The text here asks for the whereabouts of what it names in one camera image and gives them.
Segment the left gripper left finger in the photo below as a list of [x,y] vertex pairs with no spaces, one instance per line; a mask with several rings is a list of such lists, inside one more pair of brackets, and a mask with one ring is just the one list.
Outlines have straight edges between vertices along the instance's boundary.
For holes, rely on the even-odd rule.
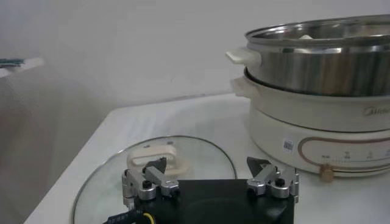
[[177,198],[180,195],[179,182],[165,175],[167,160],[162,157],[149,161],[140,171],[128,167],[122,173],[122,200],[129,209],[135,208],[136,201],[149,202],[162,197]]

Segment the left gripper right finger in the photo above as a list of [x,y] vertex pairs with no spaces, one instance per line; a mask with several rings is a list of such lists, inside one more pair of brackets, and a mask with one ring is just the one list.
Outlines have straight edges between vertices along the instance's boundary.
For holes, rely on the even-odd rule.
[[247,165],[252,178],[247,180],[247,188],[255,196],[270,193],[274,198],[292,197],[299,202],[299,173],[295,167],[280,170],[266,159],[247,157]]

